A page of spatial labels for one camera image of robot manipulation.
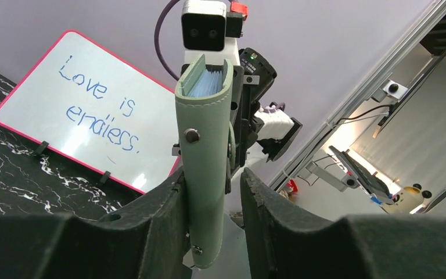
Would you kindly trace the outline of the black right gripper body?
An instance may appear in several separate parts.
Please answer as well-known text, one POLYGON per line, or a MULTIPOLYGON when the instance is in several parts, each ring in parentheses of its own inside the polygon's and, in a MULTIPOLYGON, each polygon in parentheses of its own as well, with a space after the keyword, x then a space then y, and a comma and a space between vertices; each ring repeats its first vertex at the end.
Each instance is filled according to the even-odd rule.
MULTIPOLYGON (((253 48, 239 50, 240 65, 233 65, 233 86, 231 101, 231 118, 235 137, 234 164, 228 166, 227 181, 241 169, 247 161, 247 151, 256 142, 274 143, 277 133, 266 135, 268 126, 258 119, 260 100, 271 88, 277 78, 277 71, 253 48)), ((188 65, 183 65, 182 74, 188 65)), ((208 65, 214 72, 217 65, 208 65)))

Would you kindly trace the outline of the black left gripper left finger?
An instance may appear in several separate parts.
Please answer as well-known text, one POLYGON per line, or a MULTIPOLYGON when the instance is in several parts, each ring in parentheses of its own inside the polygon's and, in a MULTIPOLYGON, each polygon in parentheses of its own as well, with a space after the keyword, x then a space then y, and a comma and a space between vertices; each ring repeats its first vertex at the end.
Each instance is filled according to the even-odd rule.
POLYGON ((0 278, 181 278, 188 251, 178 169, 97 221, 73 214, 0 215, 0 278))

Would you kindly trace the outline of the mint green card holder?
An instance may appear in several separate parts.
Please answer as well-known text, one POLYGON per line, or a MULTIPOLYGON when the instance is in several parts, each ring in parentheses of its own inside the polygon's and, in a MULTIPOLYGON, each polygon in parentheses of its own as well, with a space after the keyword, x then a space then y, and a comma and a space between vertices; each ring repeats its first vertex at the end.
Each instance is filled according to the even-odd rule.
POLYGON ((224 59, 214 72, 207 67, 205 55, 199 54, 175 87, 190 249, 198 269, 211 267, 220 254, 227 169, 235 162, 233 64, 224 59))

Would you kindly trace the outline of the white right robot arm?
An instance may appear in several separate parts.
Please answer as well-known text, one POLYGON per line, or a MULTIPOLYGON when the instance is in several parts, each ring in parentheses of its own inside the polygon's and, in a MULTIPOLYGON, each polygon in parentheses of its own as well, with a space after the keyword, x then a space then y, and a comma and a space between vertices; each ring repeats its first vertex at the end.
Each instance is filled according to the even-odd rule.
POLYGON ((259 144, 278 159, 301 129, 284 103, 260 104, 276 80, 275 68, 252 48, 232 59, 196 52, 175 87, 178 154, 191 189, 225 191, 243 167, 248 148, 259 144))

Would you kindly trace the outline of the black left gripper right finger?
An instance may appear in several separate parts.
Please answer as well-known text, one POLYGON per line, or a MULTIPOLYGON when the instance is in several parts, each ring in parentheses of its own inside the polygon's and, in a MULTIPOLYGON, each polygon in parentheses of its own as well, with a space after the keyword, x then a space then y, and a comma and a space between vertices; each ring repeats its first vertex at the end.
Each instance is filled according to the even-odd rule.
POLYGON ((250 169, 240 178, 252 278, 446 278, 446 218, 321 218, 250 169))

